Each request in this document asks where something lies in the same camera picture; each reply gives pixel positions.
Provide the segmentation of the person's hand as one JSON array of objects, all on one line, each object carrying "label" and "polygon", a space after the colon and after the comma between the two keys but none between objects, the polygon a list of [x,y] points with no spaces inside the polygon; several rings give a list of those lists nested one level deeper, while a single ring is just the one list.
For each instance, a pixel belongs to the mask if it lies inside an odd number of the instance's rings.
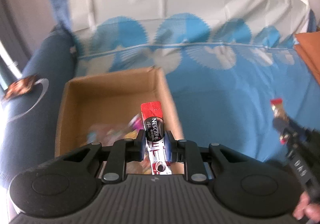
[{"label": "person's hand", "polygon": [[293,211],[293,217],[297,220],[301,220],[304,216],[316,223],[320,221],[320,205],[311,203],[310,197],[305,191],[301,194],[299,203]]}]

